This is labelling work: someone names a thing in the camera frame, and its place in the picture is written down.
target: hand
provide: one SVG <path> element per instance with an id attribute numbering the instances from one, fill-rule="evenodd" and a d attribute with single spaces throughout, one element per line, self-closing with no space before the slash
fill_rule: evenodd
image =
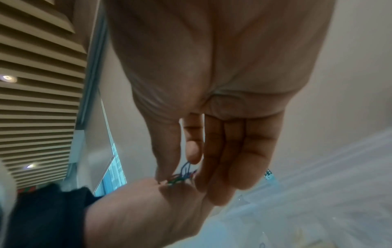
<path id="1" fill-rule="evenodd" d="M 194 236 L 213 208 L 192 185 L 146 179 L 125 185 L 87 209 L 87 248 L 164 247 Z"/>
<path id="2" fill-rule="evenodd" d="M 216 205 L 263 176 L 289 100 L 308 82 L 334 0 L 107 0 L 114 48 L 167 179 L 204 152 Z M 205 145 L 203 122 L 205 114 Z"/>

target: finger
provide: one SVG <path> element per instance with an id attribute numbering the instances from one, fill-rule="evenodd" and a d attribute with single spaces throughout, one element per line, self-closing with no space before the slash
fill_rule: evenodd
<path id="1" fill-rule="evenodd" d="M 203 116 L 201 114 L 189 114 L 183 119 L 185 133 L 185 155 L 191 164 L 200 162 L 203 155 Z"/>
<path id="2" fill-rule="evenodd" d="M 281 132 L 284 112 L 265 118 L 247 119 L 241 153 L 229 171 L 230 184 L 240 190 L 254 186 L 270 164 Z"/>
<path id="3" fill-rule="evenodd" d="M 198 191 L 207 191 L 208 183 L 219 165 L 223 146 L 225 144 L 225 134 L 223 131 L 223 121 L 205 115 L 205 144 L 204 159 L 195 176 L 195 186 Z"/>
<path id="4" fill-rule="evenodd" d="M 158 164 L 155 179 L 161 182 L 174 173 L 180 162 L 181 126 L 179 121 L 159 123 L 145 120 L 151 136 L 152 151 Z"/>
<path id="5" fill-rule="evenodd" d="M 229 182 L 229 169 L 234 159 L 240 154 L 245 137 L 245 121 L 235 120 L 225 122 L 225 147 L 220 157 L 219 167 L 214 173 L 209 185 L 207 196 L 217 206 L 226 205 L 235 193 L 235 188 Z"/>

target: recessed light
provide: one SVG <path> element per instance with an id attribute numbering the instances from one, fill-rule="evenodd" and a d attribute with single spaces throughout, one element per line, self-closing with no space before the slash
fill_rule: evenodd
<path id="1" fill-rule="evenodd" d="M 18 78 L 11 75 L 0 75 L 0 80 L 6 83 L 16 83 Z"/>

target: dark sleeve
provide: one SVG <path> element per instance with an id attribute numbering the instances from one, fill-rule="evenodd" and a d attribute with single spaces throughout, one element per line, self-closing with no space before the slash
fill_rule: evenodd
<path id="1" fill-rule="evenodd" d="M 62 192 L 56 184 L 18 197 L 5 248 L 82 248 L 89 189 Z"/>

